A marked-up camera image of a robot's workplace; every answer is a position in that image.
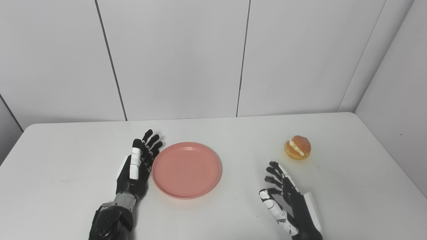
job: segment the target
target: white table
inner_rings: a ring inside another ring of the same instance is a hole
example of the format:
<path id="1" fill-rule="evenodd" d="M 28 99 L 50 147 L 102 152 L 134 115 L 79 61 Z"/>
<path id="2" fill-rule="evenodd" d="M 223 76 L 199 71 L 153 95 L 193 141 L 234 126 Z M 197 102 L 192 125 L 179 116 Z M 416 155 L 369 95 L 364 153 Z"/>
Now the white table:
<path id="1" fill-rule="evenodd" d="M 426 239 L 427 199 L 351 113 L 32 125 L 0 167 L 0 239 L 87 239 L 95 210 L 114 198 L 123 157 L 148 128 L 167 146 L 209 146 L 223 172 L 191 200 L 166 196 L 150 178 L 135 240 L 290 239 L 258 197 L 271 160 L 312 191 L 325 240 Z M 284 154 L 293 135 L 311 141 L 308 159 Z"/>

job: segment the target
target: cream puff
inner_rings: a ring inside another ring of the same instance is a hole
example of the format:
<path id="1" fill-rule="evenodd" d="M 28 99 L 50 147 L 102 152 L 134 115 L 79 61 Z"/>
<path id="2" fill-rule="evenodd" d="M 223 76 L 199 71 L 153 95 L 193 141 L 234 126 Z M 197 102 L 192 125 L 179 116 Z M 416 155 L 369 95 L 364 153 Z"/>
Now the cream puff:
<path id="1" fill-rule="evenodd" d="M 296 135 L 285 144 L 285 152 L 293 159 L 302 160 L 310 155 L 311 144 L 307 138 Z"/>

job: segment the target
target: plate rim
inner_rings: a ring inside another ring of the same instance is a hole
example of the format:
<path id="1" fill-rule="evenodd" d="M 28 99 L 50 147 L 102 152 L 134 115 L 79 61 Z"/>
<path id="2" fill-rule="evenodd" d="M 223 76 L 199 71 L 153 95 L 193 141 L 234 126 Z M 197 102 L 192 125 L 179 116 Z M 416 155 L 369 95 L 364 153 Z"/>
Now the plate rim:
<path id="1" fill-rule="evenodd" d="M 208 190 L 206 190 L 205 192 L 203 192 L 203 193 L 201 193 L 201 194 L 198 194 L 198 195 L 196 195 L 196 196 L 191 196 L 191 197 L 180 197 L 180 196 L 175 196 L 175 195 L 172 195 L 172 194 L 168 193 L 167 191 L 165 191 L 165 190 L 164 190 L 163 188 L 161 188 L 161 187 L 159 186 L 159 184 L 157 183 L 156 178 L 155 178 L 155 174 L 154 174 L 154 172 L 155 172 L 155 171 L 154 171 L 154 169 L 155 169 L 155 166 L 156 166 L 156 159 L 155 159 L 155 160 L 154 160 L 154 163 L 153 163 L 153 167 L 152 167 L 152 179 L 153 179 L 154 184 L 156 185 L 156 187 L 157 187 L 161 192 L 163 192 L 164 194 L 166 194 L 166 195 L 168 195 L 168 196 L 170 196 L 170 197 L 176 198 L 176 199 L 194 199 L 194 198 L 201 197 L 201 196 L 203 196 L 203 195 L 205 195 L 205 194 L 209 193 L 210 191 L 212 191 L 212 189 L 214 189 L 214 188 L 216 187 L 216 185 L 218 184 L 218 182 L 219 182 L 219 180 L 221 179 L 221 176 L 222 176 L 222 163 L 221 163 L 221 159 L 219 158 L 219 156 L 216 154 L 216 152 L 215 152 L 215 151 L 213 151 L 210 147 L 208 147 L 208 146 L 206 146 L 206 145 L 204 145 L 204 144 L 202 144 L 202 143 L 197 143 L 197 142 L 188 142 L 188 141 L 187 141 L 187 142 L 174 143 L 174 144 L 172 144 L 172 145 L 170 145 L 170 146 L 166 147 L 165 149 L 163 149 L 163 150 L 159 153 L 159 155 L 158 155 L 156 158 L 158 158 L 158 157 L 160 156 L 160 154 L 161 154 L 163 151 L 165 151 L 166 149 L 168 149 L 169 147 L 172 147 L 172 146 L 175 146 L 175 145 L 181 145 L 181 144 L 188 144 L 188 143 L 196 144 L 196 145 L 200 145 L 200 146 L 202 146 L 202 147 L 207 148 L 210 152 L 212 152 L 212 153 L 213 153 L 213 155 L 216 157 L 216 159 L 217 159 L 217 161 L 218 161 L 219 174 L 218 174 L 218 177 L 215 179 L 215 184 L 214 184 L 211 188 L 209 188 Z"/>

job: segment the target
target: white wall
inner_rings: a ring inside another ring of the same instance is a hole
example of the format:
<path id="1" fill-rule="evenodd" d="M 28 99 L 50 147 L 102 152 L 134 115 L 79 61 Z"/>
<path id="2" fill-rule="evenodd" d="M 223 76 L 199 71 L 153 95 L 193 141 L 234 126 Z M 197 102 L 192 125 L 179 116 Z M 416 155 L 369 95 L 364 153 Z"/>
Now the white wall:
<path id="1" fill-rule="evenodd" d="M 337 111 L 357 66 L 381 61 L 410 2 L 253 0 L 238 115 Z M 365 89 L 370 79 L 352 82 Z M 356 106 L 364 91 L 354 88 L 346 103 Z"/>
<path id="2" fill-rule="evenodd" d="M 0 98 L 0 165 L 21 134 L 21 129 Z"/>
<path id="3" fill-rule="evenodd" d="M 124 109 L 144 120 L 351 111 L 412 1 L 252 0 L 241 80 L 249 0 L 99 8 Z M 3 0 L 0 32 L 0 94 L 23 128 L 125 119 L 95 1 Z"/>
<path id="4" fill-rule="evenodd" d="M 33 123 L 124 120 L 95 2 L 0 1 L 0 94 Z"/>
<path id="5" fill-rule="evenodd" d="M 426 12 L 416 0 L 356 114 L 427 196 Z"/>
<path id="6" fill-rule="evenodd" d="M 249 0 L 99 0 L 129 120 L 236 116 Z"/>

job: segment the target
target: robotic hand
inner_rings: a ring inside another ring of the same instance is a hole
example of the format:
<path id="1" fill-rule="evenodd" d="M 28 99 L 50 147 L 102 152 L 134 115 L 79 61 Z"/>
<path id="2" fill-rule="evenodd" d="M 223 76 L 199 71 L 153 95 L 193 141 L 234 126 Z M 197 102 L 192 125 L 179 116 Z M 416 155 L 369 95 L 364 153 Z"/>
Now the robotic hand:
<path id="1" fill-rule="evenodd" d="M 148 141 L 152 134 L 150 129 L 142 140 L 133 141 L 132 154 L 127 157 L 117 178 L 116 197 L 95 212 L 89 240 L 129 240 L 134 227 L 132 209 L 147 191 L 153 161 L 163 145 L 161 141 L 157 142 L 158 134 Z"/>
<path id="2" fill-rule="evenodd" d="M 289 174 L 277 162 L 271 161 L 266 170 L 278 180 L 266 176 L 265 181 L 275 184 L 279 189 L 262 189 L 259 194 L 277 223 L 292 236 L 292 240 L 323 240 L 311 193 L 301 194 Z M 293 217 L 283 210 L 273 194 L 283 197 L 292 208 Z"/>

